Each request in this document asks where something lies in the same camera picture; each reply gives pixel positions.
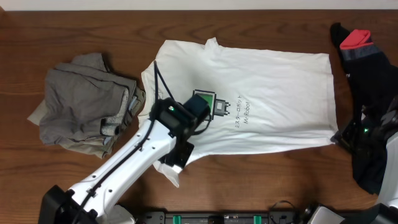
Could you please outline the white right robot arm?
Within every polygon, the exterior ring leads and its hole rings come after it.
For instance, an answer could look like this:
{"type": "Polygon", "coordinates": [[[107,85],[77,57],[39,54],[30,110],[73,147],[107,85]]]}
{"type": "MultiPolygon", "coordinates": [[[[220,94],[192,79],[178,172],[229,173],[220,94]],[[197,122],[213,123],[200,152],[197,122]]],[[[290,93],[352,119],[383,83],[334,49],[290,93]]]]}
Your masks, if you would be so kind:
{"type": "Polygon", "coordinates": [[[320,206],[308,224],[397,224],[397,122],[383,122],[382,130],[387,137],[387,162],[377,204],[346,218],[320,206]]]}

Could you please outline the white printed t-shirt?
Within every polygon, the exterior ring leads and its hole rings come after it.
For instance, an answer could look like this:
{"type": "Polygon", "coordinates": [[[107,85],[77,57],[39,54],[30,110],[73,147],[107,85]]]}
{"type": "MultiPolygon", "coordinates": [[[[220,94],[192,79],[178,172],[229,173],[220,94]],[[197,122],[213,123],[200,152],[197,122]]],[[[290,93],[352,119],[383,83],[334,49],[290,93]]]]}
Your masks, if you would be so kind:
{"type": "Polygon", "coordinates": [[[190,138],[194,162],[218,154],[265,154],[326,146],[337,130],[328,54],[239,49],[166,40],[142,74],[143,123],[156,98],[198,94],[211,112],[190,138]]]}

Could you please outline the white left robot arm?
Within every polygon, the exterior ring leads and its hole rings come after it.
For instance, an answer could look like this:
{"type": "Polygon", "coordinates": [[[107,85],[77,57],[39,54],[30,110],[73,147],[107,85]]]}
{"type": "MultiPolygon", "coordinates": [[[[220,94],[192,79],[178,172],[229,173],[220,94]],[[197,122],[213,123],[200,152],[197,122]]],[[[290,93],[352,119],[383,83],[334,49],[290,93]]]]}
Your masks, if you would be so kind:
{"type": "Polygon", "coordinates": [[[198,95],[184,104],[154,103],[138,132],[99,169],[67,191],[54,185],[43,196],[39,223],[107,223],[126,190],[155,162],[183,169],[193,151],[188,139],[209,115],[198,95]]]}

